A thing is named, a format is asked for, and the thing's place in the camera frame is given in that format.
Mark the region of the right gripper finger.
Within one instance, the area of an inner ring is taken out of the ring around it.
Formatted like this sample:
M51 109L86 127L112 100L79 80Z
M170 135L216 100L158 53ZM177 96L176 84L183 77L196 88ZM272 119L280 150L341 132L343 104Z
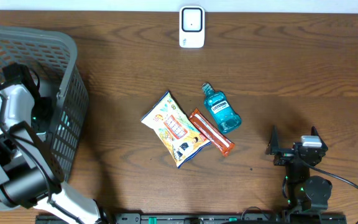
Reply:
M278 140L277 127L273 126L272 133L270 136L270 141L267 145L265 153L269 154L269 155L276 155L279 152L280 152L280 146L279 146L279 140Z
M328 147L326 145L326 143L323 141L323 139L321 138L321 136L319 135L317 129L315 126L312 126L311 127L311 135L312 136L316 136L316 137L319 137L319 141L321 143L321 148L323 149L324 152L327 152L328 151Z

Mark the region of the red snack bar wrapper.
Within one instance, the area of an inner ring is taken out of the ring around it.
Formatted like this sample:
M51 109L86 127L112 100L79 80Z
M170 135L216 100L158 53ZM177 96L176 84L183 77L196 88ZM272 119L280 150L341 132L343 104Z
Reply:
M227 157L235 144L215 128L196 108L189 117L190 122Z

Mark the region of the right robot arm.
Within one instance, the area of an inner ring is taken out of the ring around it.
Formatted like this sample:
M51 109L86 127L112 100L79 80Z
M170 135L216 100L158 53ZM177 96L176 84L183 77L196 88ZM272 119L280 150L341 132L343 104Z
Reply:
M283 195L288 208L282 212L286 223L321 223L321 213L328 209L332 183L310 169L322 161L328 151L315 127L309 136L302 136L291 148L280 147L277 128L274 126L267 151L274 156L273 164L284 166Z

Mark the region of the blue mouthwash bottle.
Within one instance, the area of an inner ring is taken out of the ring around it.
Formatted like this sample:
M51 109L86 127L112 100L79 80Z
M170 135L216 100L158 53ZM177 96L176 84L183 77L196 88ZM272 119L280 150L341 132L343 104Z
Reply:
M223 92L215 91L209 83L204 83L201 89L205 95L204 106L221 133L230 133L242 124L241 117L233 110Z

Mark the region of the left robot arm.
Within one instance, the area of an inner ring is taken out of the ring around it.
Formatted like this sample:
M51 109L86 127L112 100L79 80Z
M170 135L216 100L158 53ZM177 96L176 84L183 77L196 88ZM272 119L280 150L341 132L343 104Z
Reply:
M79 82L0 84L0 210L34 208L67 223L110 223L67 178L88 104Z

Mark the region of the yellow snack bag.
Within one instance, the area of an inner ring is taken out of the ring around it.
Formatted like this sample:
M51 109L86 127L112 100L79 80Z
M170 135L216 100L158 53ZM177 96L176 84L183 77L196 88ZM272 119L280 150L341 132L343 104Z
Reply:
M155 131L178 168L211 144L190 122L169 91L142 117L141 123Z

